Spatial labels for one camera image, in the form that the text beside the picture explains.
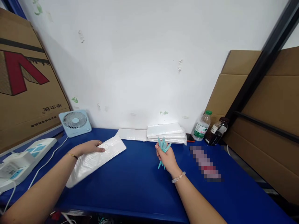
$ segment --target light blue fan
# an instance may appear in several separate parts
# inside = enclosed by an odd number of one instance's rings
[[[60,113],[59,119],[69,138],[91,131],[91,125],[85,110]]]

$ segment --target green label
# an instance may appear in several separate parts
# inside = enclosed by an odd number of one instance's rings
[[[203,127],[199,124],[196,125],[196,128],[194,130],[194,135],[197,137],[197,138],[203,138],[205,136],[205,133],[206,131],[208,130],[208,128],[206,127]]]

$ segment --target metal frame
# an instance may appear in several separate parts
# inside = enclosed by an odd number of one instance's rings
[[[285,7],[282,15],[277,21],[271,35],[265,43],[262,53],[247,79],[245,80],[242,88],[232,103],[225,117],[230,119],[229,127],[233,125],[238,116],[241,116],[261,127],[264,127],[270,131],[275,132],[281,136],[284,136],[294,142],[298,142],[299,137],[292,135],[284,130],[268,125],[262,121],[256,120],[250,116],[247,116],[241,111],[249,101],[250,97],[260,84],[263,77],[266,75],[275,59],[277,58],[279,51],[284,46],[285,42],[295,29],[299,22],[299,0],[290,0]]]
[[[293,142],[299,143],[299,137],[296,136],[296,135],[294,135],[294,134],[291,134],[291,133],[286,132],[286,131],[284,131],[284,130],[282,130],[282,129],[279,129],[279,128],[277,128],[277,127],[274,127],[274,126],[272,126],[272,125],[269,125],[269,124],[267,124],[267,123],[265,123],[265,122],[263,122],[263,121],[257,120],[257,119],[255,119],[255,118],[250,117],[250,116],[248,116],[248,115],[246,115],[246,114],[243,114],[243,113],[241,113],[241,112],[235,111],[234,113],[235,113],[237,116],[239,116],[239,117],[242,117],[242,118],[244,118],[244,119],[246,119],[246,120],[248,120],[248,121],[250,121],[250,122],[252,122],[252,123],[254,123],[254,124],[257,124],[257,125],[259,125],[259,126],[261,126],[261,127],[263,127],[263,128],[268,129],[269,131],[272,131],[272,132],[274,132],[274,133],[276,133],[276,134],[278,134],[278,135],[280,135],[280,136],[283,136],[283,137],[285,137],[285,138],[287,138],[287,139],[290,139],[290,140],[293,141]]]

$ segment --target blue tabletop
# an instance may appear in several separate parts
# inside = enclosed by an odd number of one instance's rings
[[[94,139],[104,142],[116,132],[117,130],[112,129],[93,128],[90,133],[69,138],[39,172],[36,181],[72,147]],[[11,204],[24,194],[36,171],[65,139],[66,136],[63,136],[17,186]],[[155,143],[130,140],[123,142],[127,147],[124,152],[73,188],[65,188],[56,207],[60,210],[78,209],[188,222],[180,197],[171,183],[170,174],[164,169],[157,169],[159,160]],[[204,178],[190,154],[190,146],[204,146],[205,154],[217,167],[223,178],[222,182],[208,182]],[[210,147],[202,141],[188,143],[187,146],[173,144],[172,148],[179,167],[227,223],[295,223],[220,146]],[[0,196],[0,203],[6,204],[11,193],[12,190],[4,192]]]

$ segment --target fan grille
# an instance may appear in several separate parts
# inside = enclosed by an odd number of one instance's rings
[[[74,118],[77,118],[79,121],[77,123],[74,123]],[[87,117],[80,112],[70,112],[64,116],[63,123],[68,128],[78,129],[86,125]]]

